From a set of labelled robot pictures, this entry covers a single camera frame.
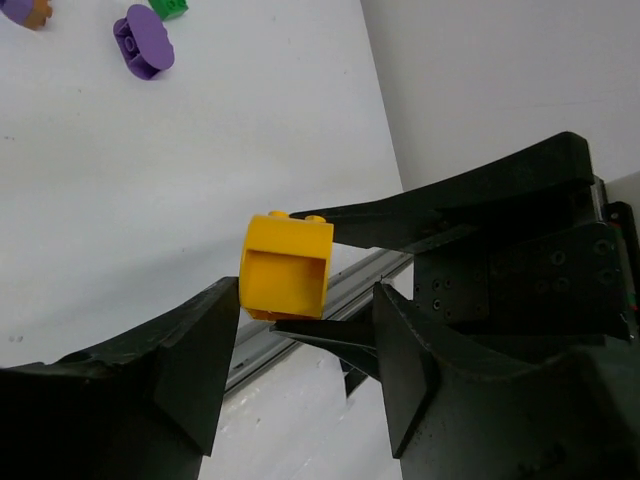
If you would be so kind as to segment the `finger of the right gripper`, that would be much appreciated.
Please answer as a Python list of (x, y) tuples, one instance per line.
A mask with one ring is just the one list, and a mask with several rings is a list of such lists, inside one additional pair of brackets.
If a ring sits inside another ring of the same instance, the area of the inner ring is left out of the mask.
[(367, 378), (380, 380), (374, 329), (370, 323), (283, 320), (275, 322), (269, 331), (325, 350), (338, 358), (347, 395), (351, 395)]

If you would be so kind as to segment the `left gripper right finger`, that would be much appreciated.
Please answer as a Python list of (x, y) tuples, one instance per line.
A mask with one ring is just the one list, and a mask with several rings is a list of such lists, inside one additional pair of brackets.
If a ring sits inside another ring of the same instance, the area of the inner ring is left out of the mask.
[(528, 363), (374, 288), (393, 456), (406, 479), (635, 479), (639, 352), (572, 346)]

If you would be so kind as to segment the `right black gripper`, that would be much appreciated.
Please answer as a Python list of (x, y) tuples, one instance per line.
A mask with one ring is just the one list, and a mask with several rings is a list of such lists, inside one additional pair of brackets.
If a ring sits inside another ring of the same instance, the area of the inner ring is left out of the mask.
[(434, 249), (414, 259), (413, 301), (461, 333), (636, 343), (634, 212), (593, 183), (587, 140), (561, 132), (414, 190), (291, 216), (323, 218), (342, 245)]

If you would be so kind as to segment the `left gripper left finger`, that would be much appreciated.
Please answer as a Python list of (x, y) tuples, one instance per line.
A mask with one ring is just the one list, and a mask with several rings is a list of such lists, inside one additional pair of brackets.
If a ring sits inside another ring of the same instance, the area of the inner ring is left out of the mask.
[(211, 455), (239, 323), (225, 277), (51, 363), (1, 372), (5, 479), (195, 479)]

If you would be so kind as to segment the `yellow oval printed lego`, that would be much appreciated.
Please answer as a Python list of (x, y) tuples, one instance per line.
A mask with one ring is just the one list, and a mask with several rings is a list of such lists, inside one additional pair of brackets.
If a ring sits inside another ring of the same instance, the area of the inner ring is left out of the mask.
[(334, 225), (281, 211), (249, 222), (239, 269), (239, 298), (259, 321), (318, 320), (330, 272)]

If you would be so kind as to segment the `purple oval lego piece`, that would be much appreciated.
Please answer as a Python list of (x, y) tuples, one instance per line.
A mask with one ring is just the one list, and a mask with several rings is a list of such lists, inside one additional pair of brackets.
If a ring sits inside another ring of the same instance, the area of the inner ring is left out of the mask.
[(174, 47), (161, 18), (141, 4), (130, 6), (113, 25), (113, 36), (129, 71), (149, 81), (175, 62)]

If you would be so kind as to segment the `green lego block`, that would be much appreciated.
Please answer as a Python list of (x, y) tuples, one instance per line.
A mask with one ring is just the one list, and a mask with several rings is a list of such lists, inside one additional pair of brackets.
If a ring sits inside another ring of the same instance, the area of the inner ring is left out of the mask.
[(189, 9), (186, 0), (149, 0), (149, 5), (163, 21), (178, 18)]

